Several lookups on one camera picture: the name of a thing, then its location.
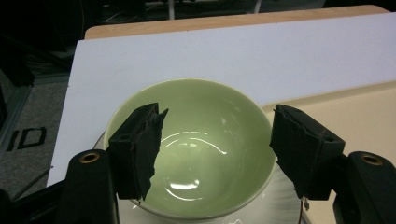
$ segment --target white surface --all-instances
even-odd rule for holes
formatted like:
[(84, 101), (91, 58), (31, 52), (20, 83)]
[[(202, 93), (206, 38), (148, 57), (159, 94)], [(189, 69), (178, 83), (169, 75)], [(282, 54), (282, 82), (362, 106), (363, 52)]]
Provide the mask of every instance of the white surface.
[(395, 24), (388, 13), (80, 41), (48, 185), (124, 100), (163, 80), (211, 79), (265, 105), (396, 79)]

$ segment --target plate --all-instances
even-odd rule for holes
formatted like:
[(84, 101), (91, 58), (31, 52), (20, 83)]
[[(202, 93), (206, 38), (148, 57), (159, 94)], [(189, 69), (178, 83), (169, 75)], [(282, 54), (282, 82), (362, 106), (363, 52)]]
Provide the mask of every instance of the plate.
[[(103, 136), (97, 141), (95, 149), (103, 149)], [(119, 200), (120, 223), (158, 224), (183, 223), (165, 220), (153, 215), (132, 202)], [(293, 183), (276, 165), (273, 177), (265, 190), (244, 208), (217, 219), (205, 221), (205, 224), (285, 224), (300, 223), (302, 203), (297, 197)]]

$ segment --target bowl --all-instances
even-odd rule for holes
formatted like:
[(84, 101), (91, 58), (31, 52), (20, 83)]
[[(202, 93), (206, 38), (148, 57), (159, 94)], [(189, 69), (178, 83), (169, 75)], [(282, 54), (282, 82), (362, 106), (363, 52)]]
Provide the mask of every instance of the bowl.
[(217, 82), (186, 78), (143, 89), (115, 112), (104, 147), (135, 109), (156, 102), (169, 112), (151, 188), (137, 205), (165, 218), (204, 220), (231, 214), (264, 190), (276, 159), (270, 122), (246, 95)]

